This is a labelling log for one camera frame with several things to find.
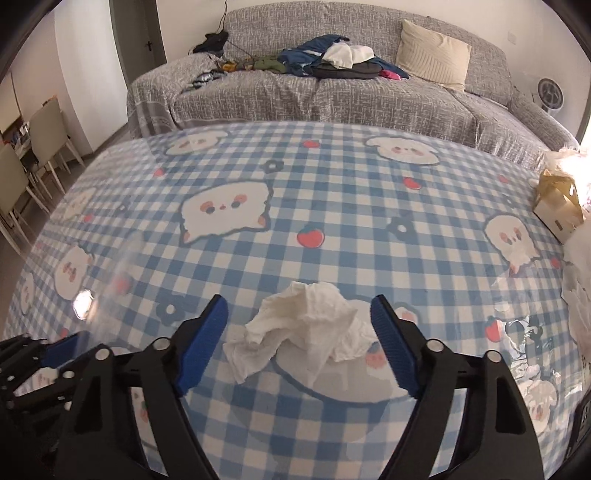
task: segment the pillow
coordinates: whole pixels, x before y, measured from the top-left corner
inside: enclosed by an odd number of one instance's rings
[[[471,51],[467,43],[403,20],[396,65],[410,75],[463,92]]]

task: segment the chair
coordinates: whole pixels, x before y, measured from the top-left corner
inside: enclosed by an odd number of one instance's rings
[[[76,157],[76,160],[80,165],[86,168],[82,157],[77,152],[74,144],[68,138],[66,127],[64,125],[64,119],[61,116],[60,104],[56,98],[49,100],[39,111],[37,111],[31,120],[29,121],[29,135],[31,136],[31,148],[33,153],[39,160],[39,164],[35,171],[35,175],[39,169],[49,164],[53,178],[56,181],[58,188],[65,195],[63,185],[60,179],[57,178],[56,171],[51,163],[51,160],[63,147],[68,147],[70,151]],[[66,170],[70,172],[66,162],[61,157],[61,161],[66,167]]]
[[[31,245],[30,240],[25,235],[25,232],[22,230],[22,227],[18,221],[22,220],[30,231],[32,231],[31,227],[28,225],[25,219],[22,218],[18,210],[14,210],[17,200],[24,192],[27,192],[31,198],[35,200],[36,204],[39,205],[41,210],[49,214],[49,209],[43,205],[41,200],[39,200],[39,198],[29,188],[27,174],[25,173],[21,162],[17,157],[17,154],[10,145],[4,145],[0,148],[0,212],[12,219],[18,233],[20,233],[26,242]],[[0,231],[10,246],[13,247],[13,249],[15,249],[20,256],[22,256],[18,245],[1,222]]]

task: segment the silver screw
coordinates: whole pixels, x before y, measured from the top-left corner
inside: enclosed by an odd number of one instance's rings
[[[101,348],[98,352],[95,353],[95,358],[97,360],[105,360],[109,357],[111,353],[106,348]]]
[[[431,339],[427,342],[427,348],[432,352],[442,352],[443,344],[439,340]]]
[[[154,346],[154,350],[166,350],[170,346],[170,340],[165,337],[158,338],[152,345]]]
[[[503,357],[501,357],[501,354],[499,352],[497,352],[496,350],[490,350],[486,353],[486,357],[494,363],[499,363],[501,360],[503,360]]]

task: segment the sofa backrest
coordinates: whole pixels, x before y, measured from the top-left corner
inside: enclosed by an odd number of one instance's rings
[[[229,11],[225,47],[231,59],[279,53],[319,35],[339,34],[351,44],[367,45],[394,63],[402,21],[410,20],[472,46],[466,91],[507,106],[512,94],[505,53],[482,38],[447,22],[386,7],[344,2],[282,2]]]

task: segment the pink cloth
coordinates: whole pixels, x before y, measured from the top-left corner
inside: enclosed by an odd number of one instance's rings
[[[382,70],[381,72],[379,72],[379,75],[381,77],[386,77],[387,79],[391,79],[391,80],[402,80],[402,78],[400,78],[400,75],[398,73],[394,73],[389,70]]]

